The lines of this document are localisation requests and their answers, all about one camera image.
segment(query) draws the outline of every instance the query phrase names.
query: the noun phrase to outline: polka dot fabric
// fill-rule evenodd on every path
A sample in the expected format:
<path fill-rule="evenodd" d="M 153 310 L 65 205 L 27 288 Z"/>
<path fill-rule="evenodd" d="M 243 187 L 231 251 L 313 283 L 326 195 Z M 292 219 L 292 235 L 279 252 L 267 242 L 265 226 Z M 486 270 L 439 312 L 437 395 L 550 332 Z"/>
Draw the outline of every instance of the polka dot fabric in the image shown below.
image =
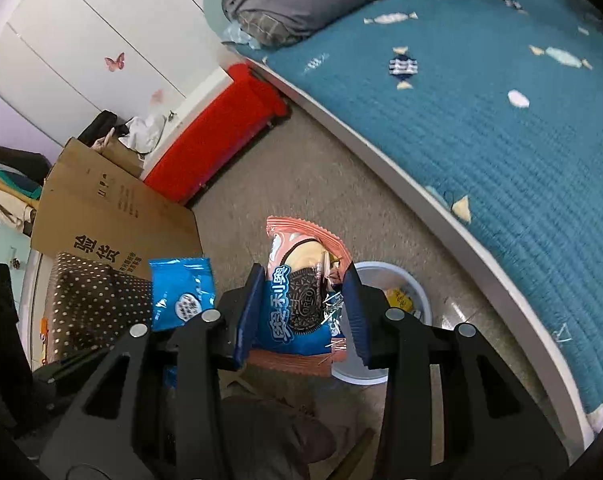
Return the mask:
<path fill-rule="evenodd" d="M 152 320 L 152 283 L 98 262 L 58 254 L 48 288 L 48 362 L 111 346 L 133 324 Z"/>

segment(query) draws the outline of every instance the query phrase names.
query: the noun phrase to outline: cardboard box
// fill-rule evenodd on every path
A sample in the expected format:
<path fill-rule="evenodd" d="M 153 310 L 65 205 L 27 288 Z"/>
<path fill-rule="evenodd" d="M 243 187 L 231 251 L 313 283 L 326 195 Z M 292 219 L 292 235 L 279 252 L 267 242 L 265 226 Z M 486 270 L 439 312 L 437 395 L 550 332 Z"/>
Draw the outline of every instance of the cardboard box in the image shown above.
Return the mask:
<path fill-rule="evenodd" d="M 31 247 L 150 280 L 148 260 L 201 256 L 195 215 L 71 139 L 44 184 Z"/>
<path fill-rule="evenodd" d="M 140 159 L 140 156 L 124 146 L 117 137 L 106 137 L 106 143 L 99 153 L 135 178 L 139 178 L 144 170 L 144 161 Z"/>

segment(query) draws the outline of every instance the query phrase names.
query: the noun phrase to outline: white wardrobe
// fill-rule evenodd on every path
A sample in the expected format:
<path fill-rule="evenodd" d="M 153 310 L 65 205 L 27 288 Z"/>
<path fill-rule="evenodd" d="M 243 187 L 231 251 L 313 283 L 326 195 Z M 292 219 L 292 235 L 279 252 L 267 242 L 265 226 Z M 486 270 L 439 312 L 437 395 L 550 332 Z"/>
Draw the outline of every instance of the white wardrobe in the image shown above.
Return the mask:
<path fill-rule="evenodd" d="M 234 59 L 202 5 L 21 0 L 0 33 L 0 97 L 60 144 L 104 109 L 168 115 Z"/>

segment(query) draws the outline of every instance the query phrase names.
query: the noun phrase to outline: blue wrapper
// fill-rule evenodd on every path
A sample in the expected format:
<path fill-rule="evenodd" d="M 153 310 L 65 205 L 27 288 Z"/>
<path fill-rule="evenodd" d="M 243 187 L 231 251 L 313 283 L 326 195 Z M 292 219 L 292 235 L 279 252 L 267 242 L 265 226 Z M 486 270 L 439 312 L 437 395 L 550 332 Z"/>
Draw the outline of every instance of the blue wrapper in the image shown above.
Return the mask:
<path fill-rule="evenodd" d="M 215 286 L 208 258 L 149 260 L 152 270 L 152 329 L 182 326 L 214 308 Z"/>

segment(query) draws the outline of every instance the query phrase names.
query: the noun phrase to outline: red butterfly sticker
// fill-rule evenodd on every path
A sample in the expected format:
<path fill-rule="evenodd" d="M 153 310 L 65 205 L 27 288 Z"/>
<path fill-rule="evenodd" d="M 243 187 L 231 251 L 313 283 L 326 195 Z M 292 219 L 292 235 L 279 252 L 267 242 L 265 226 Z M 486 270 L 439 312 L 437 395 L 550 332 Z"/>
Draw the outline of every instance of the red butterfly sticker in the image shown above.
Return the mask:
<path fill-rule="evenodd" d="M 117 56 L 117 60 L 113 61 L 109 57 L 104 57 L 106 62 L 106 66 L 111 72 L 115 70 L 123 70 L 124 69 L 124 53 L 122 52 L 119 56 Z"/>

